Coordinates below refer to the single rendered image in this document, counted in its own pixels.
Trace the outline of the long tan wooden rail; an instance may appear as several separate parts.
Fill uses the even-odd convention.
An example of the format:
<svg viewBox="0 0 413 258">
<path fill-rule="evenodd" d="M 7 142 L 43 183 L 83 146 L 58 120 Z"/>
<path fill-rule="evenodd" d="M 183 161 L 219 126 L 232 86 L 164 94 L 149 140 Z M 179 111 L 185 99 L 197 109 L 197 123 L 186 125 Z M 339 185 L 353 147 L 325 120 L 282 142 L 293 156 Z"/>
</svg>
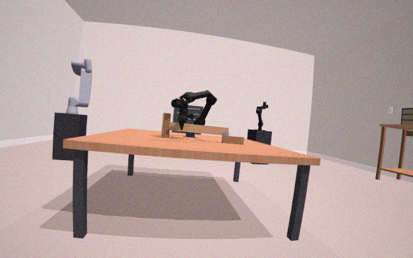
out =
<svg viewBox="0 0 413 258">
<path fill-rule="evenodd" d="M 229 128 L 218 127 L 218 126 L 205 126 L 205 125 L 192 125 L 185 124 L 183 129 L 180 129 L 179 123 L 169 123 L 169 130 L 179 131 L 179 132 L 192 132 L 192 133 L 205 133 L 212 135 L 223 135 L 223 132 L 229 133 Z"/>
</svg>

